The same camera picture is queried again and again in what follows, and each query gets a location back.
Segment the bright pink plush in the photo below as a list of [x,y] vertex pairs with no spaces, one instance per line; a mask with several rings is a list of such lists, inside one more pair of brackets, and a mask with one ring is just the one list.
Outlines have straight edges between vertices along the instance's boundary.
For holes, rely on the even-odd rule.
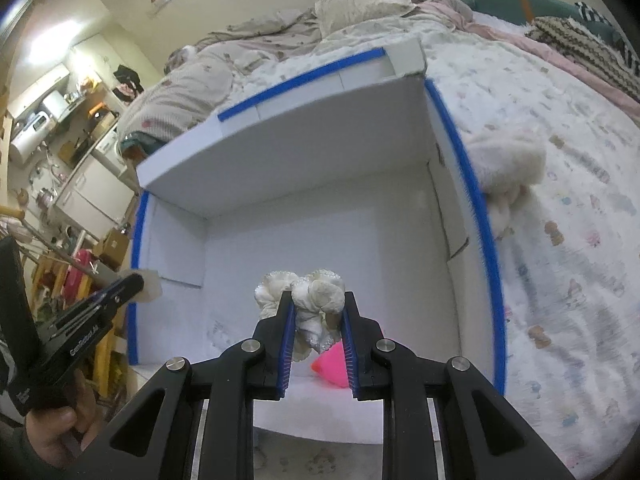
[[321,353],[320,357],[311,363],[311,369],[331,384],[341,388],[349,387],[342,341],[333,345],[326,352]]

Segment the white scrunchie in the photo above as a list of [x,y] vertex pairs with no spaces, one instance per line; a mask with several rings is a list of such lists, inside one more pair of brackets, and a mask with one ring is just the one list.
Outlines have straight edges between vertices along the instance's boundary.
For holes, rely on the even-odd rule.
[[260,319],[275,316],[283,291],[291,290],[296,306],[293,360],[325,352],[340,341],[340,316],[344,308],[344,280],[335,272],[319,269],[299,278],[294,272],[270,272],[255,289]]

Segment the crumpled white cloth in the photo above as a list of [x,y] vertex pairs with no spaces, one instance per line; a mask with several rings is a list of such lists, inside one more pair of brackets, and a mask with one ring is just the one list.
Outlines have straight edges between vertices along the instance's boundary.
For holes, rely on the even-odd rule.
[[278,270],[266,274],[254,292],[260,319],[275,316],[285,290],[296,307],[296,338],[293,360],[325,352],[340,341],[340,316],[344,308],[344,280],[335,272],[318,269],[299,278],[295,272]]
[[537,184],[545,176],[546,149],[540,135],[517,127],[514,133],[500,135],[481,132],[465,136],[465,147],[474,168],[494,238],[511,221],[511,204],[524,187]]

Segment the sleeve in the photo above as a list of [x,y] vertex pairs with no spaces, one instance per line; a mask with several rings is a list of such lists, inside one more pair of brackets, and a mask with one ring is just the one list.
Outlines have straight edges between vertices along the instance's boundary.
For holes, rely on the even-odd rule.
[[0,440],[0,478],[3,480],[58,480],[62,470],[44,462],[33,450],[24,428]]

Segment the black handheld tool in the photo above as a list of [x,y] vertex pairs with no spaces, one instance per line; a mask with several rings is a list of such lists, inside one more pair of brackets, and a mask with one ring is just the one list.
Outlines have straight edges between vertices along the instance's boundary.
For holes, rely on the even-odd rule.
[[[436,405],[447,479],[573,479],[466,358],[420,359],[360,317],[352,293],[345,300],[342,334],[354,396],[385,403],[383,479],[438,478],[428,398]],[[219,358],[167,361],[64,479],[190,479],[204,399],[198,478],[253,479],[253,401],[284,396],[294,333],[295,308],[284,292],[276,316]]]
[[6,388],[21,415],[29,410],[76,405],[74,370],[113,327],[118,308],[142,291],[132,274],[71,306],[62,316],[36,327],[27,302],[18,245],[0,240],[0,329],[8,354],[0,355],[0,393]]

